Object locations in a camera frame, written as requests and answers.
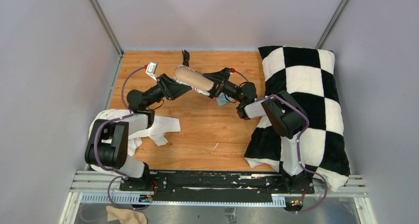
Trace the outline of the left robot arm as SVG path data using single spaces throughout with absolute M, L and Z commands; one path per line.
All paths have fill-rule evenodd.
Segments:
M 146 92 L 131 90 L 126 98 L 128 110 L 118 112 L 112 119 L 95 119 L 84 153 L 87 164 L 99 167 L 105 174 L 130 177 L 140 191 L 151 186 L 147 174 L 148 165 L 133 158 L 129 141 L 150 137 L 158 146 L 167 143 L 166 133 L 180 132 L 180 121 L 176 118 L 155 116 L 150 105 L 163 98 L 174 100 L 192 88 L 163 74 L 157 84 Z

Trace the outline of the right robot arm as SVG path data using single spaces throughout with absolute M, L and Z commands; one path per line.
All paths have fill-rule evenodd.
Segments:
M 267 117 L 274 131 L 286 140 L 282 143 L 283 151 L 283 189 L 288 193 L 295 193 L 301 188 L 307 176 L 302 165 L 299 138 L 308 127 L 307 114 L 297 101 L 285 90 L 270 95 L 267 98 L 258 98 L 255 84 L 245 80 L 240 85 L 229 81 L 235 73 L 233 68 L 224 68 L 213 73 L 204 73 L 203 76 L 213 82 L 209 91 L 214 98 L 221 93 L 226 98 L 238 102 L 236 108 L 241 119 L 249 120 L 256 117 Z

